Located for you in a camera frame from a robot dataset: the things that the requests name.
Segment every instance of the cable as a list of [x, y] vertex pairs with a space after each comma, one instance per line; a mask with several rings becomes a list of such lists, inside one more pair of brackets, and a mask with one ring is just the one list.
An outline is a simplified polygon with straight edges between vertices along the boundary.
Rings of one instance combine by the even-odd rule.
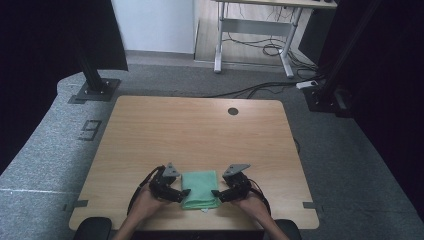
[[256, 185], [256, 187], [259, 189], [259, 190], [256, 190], [255, 188], [250, 187], [250, 191], [253, 192], [253, 193], [255, 193], [258, 197], [261, 198], [261, 201], [265, 204], [265, 207], [268, 210], [269, 215], [271, 215], [271, 206], [269, 205], [268, 199], [266, 199], [264, 193], [262, 192], [262, 189], [252, 179], [247, 179], [247, 180], [253, 182]]
[[150, 178], [152, 178], [153, 173], [159, 171], [162, 167], [164, 168], [164, 166], [159, 166], [159, 167], [153, 169], [153, 171], [150, 172], [149, 175], [147, 175], [147, 177], [138, 185], [133, 196], [131, 197], [130, 204], [128, 205], [127, 215], [130, 213], [132, 205], [134, 204], [135, 200], [137, 199], [138, 194], [140, 193], [143, 186], [146, 185], [149, 182]]
[[243, 13], [241, 12], [241, 3], [239, 3], [239, 11], [240, 11], [240, 15], [243, 17], [243, 19], [245, 19]]
[[292, 52], [291, 50], [287, 53], [287, 55], [290, 57], [290, 60], [292, 60], [293, 65], [297, 67], [304, 67], [304, 68], [311, 69], [313, 71], [316, 71], [318, 69], [318, 67], [315, 64], [309, 64], [309, 63], [300, 61], [297, 58], [296, 54]]
[[[228, 34], [229, 39], [223, 39], [222, 40], [223, 42], [224, 41], [233, 41], [235, 43], [249, 45], [249, 44], [253, 44], [253, 43], [262, 43], [262, 42], [266, 42], [266, 41], [269, 41], [270, 40], [270, 39], [264, 39], [264, 40], [259, 40], [259, 41], [245, 42], [245, 41], [239, 41], [239, 40], [236, 40], [236, 39], [232, 38], [229, 32], [227, 32], [227, 34]], [[280, 39], [276, 39], [276, 38], [273, 38], [271, 40], [280, 41], [280, 42], [283, 42], [284, 43], [284, 41], [282, 41]], [[251, 46], [251, 47], [257, 47], [257, 48], [262, 48], [263, 47], [263, 46], [258, 46], [258, 45], [249, 45], [249, 46]]]
[[295, 84], [297, 84], [298, 82], [268, 82], [268, 83], [262, 83], [262, 84], [258, 84], [252, 87], [248, 87], [239, 91], [235, 91], [235, 92], [229, 92], [229, 93], [223, 93], [223, 94], [218, 94], [218, 95], [211, 95], [211, 96], [205, 96], [204, 98], [216, 98], [216, 97], [224, 97], [224, 96], [228, 96], [228, 95], [233, 95], [233, 94], [237, 94], [237, 93], [244, 93], [246, 91], [249, 90], [254, 90], [256, 88], [264, 88], [264, 87], [272, 87], [272, 86], [293, 86]]
[[[283, 49], [283, 46], [273, 43], [272, 42], [273, 40], [274, 39], [271, 39], [270, 38], [269, 41], [271, 43], [270, 44], [266, 44], [265, 46], [263, 46], [263, 48], [262, 48], [262, 53], [263, 54], [265, 54], [267, 56], [271, 56], [271, 57], [280, 55], [280, 49]], [[266, 51], [266, 49], [275, 49], [277, 51], [277, 53], [269, 53], [269, 52]]]
[[[280, 13], [279, 13], [279, 15], [278, 15], [278, 18], [276, 18], [277, 20], [276, 20], [276, 22], [278, 22], [279, 20], [280, 20], [280, 17], [281, 17], [281, 11], [282, 11], [282, 9], [283, 9], [284, 7], [280, 7]], [[287, 19], [288, 17], [290, 17], [290, 21], [291, 21], [291, 19], [292, 19], [292, 16], [293, 16], [293, 13], [294, 13], [294, 8], [292, 8], [292, 12], [290, 12], [290, 13], [288, 13], [286, 16], [282, 16], [284, 19]]]
[[272, 12], [268, 15], [268, 17], [265, 19], [265, 21], [268, 21], [269, 17], [275, 12], [275, 6], [272, 6]]
[[269, 90], [269, 89], [256, 88], [256, 89], [254, 89], [252, 92], [250, 92], [250, 94], [247, 96], [247, 99], [251, 99], [251, 98], [253, 97], [253, 95], [255, 95], [255, 93], [256, 93], [257, 91], [260, 91], [260, 90], [268, 90], [268, 91], [272, 92], [272, 91], [271, 91], [271, 90]]
[[297, 154], [299, 154], [300, 153], [300, 144], [299, 144], [299, 142], [297, 141], [296, 138], [293, 138], [293, 140], [294, 140], [294, 143], [296, 144]]
[[[283, 89], [281, 90], [281, 91], [279, 91], [279, 92], [273, 92], [273, 91], [271, 91], [271, 90], [269, 90], [269, 89], [266, 89], [266, 88], [259, 88], [258, 89], [258, 91], [268, 91], [268, 92], [271, 92], [271, 93], [273, 93], [273, 94], [279, 94], [279, 93], [283, 93], [284, 92], [284, 87], [283, 87]], [[245, 92], [242, 92], [242, 93], [240, 93], [240, 94], [237, 94], [237, 95], [235, 95], [233, 98], [237, 98], [237, 97], [239, 97], [239, 96], [241, 96], [241, 95], [243, 95], [243, 94], [245, 94]]]

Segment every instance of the desk leg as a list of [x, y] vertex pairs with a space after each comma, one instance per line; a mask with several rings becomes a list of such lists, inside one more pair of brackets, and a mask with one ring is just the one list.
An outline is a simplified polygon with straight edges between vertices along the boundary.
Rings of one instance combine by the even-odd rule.
[[294, 12], [294, 18], [293, 18], [293, 21], [292, 21], [292, 26], [290, 28], [289, 35], [287, 36], [287, 39], [286, 39], [286, 44], [284, 45], [283, 50], [280, 50], [280, 58], [281, 58], [281, 61], [283, 62], [284, 70], [286, 70], [286, 75], [287, 75], [288, 78], [293, 78], [294, 74], [293, 74], [293, 71], [291, 69], [290, 61], [287, 57], [287, 54], [290, 50], [290, 45], [293, 41], [293, 37], [294, 37], [294, 34], [296, 32], [296, 28], [297, 28], [297, 25], [299, 23], [299, 18], [300, 18], [301, 14], [302, 14], [302, 8], [300, 8], [300, 7], [296, 8], [296, 10]]
[[224, 9], [225, 2], [218, 3], [221, 4], [221, 10], [219, 12], [219, 23], [218, 23], [218, 44], [215, 49], [215, 73], [221, 73], [221, 62], [222, 62], [222, 25], [224, 24]]

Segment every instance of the green cloth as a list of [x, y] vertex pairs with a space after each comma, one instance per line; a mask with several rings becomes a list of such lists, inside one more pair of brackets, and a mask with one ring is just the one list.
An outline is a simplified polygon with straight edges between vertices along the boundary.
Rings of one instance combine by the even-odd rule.
[[182, 174], [181, 188], [191, 189], [183, 200], [183, 209], [217, 208], [221, 201], [211, 190], [218, 190], [218, 180], [215, 171], [187, 172]]

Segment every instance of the wooden table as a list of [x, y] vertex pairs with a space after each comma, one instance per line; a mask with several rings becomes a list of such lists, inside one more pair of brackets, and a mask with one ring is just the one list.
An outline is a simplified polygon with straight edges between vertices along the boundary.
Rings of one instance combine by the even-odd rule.
[[[230, 115], [236, 108], [237, 115]], [[319, 225], [290, 127], [279, 101], [122, 96], [118, 99], [69, 225], [108, 217], [118, 229], [137, 185], [159, 165], [180, 172], [216, 170], [220, 191], [230, 164], [249, 163], [243, 172], [268, 198], [274, 219], [291, 219], [301, 229]], [[180, 178], [172, 185], [180, 189]], [[144, 230], [252, 230], [258, 226], [230, 203], [207, 213], [172, 203]]]
[[[281, 62], [283, 63], [284, 70], [288, 78], [293, 78], [294, 74], [290, 66], [290, 61], [287, 54], [290, 45], [293, 41], [294, 34], [299, 23], [300, 15], [303, 8], [319, 8], [319, 9], [335, 9], [337, 4], [332, 2], [327, 3], [324, 0], [214, 0], [219, 2], [219, 16], [218, 16], [218, 44], [215, 49], [215, 65], [214, 72], [221, 72], [222, 62], [222, 33], [245, 33], [257, 35], [272, 35], [286, 37], [284, 48], [279, 51]], [[255, 4], [255, 5], [271, 5], [271, 6], [286, 6], [294, 7], [294, 14], [290, 23], [269, 22], [269, 21], [252, 21], [245, 19], [231, 19], [226, 18], [224, 15], [225, 4], [242, 3], [242, 4]]]

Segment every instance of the human hand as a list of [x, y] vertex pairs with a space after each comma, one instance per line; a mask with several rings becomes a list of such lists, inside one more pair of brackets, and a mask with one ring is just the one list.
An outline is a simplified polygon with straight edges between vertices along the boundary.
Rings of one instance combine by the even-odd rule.
[[238, 206], [243, 212], [256, 221], [266, 217], [271, 217], [264, 202], [262, 202], [260, 197], [253, 192], [249, 192], [246, 198], [234, 200], [231, 201], [231, 203]]
[[169, 203], [169, 201], [155, 198], [149, 188], [149, 183], [147, 183], [140, 189], [128, 216], [131, 215], [138, 221], [143, 221]]

